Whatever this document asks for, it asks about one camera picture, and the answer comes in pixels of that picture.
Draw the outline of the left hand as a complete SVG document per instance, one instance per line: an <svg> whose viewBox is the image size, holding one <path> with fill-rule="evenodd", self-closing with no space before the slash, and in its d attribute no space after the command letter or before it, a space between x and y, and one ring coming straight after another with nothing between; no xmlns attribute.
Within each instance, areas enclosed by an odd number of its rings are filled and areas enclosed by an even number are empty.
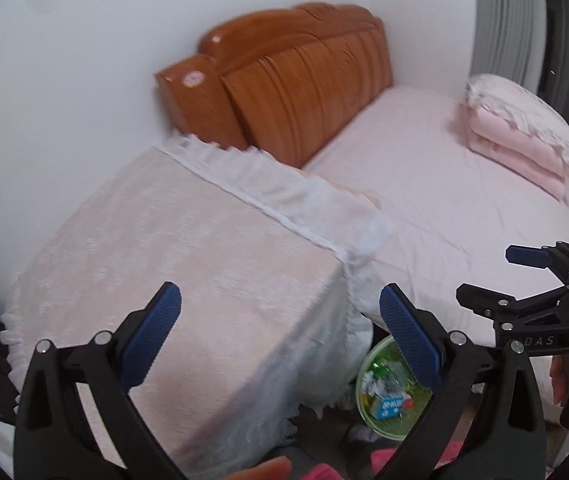
<svg viewBox="0 0 569 480"><path fill-rule="evenodd" d="M286 480L292 469L292 462L287 457L278 456L253 468L229 474L222 480Z"/></svg>

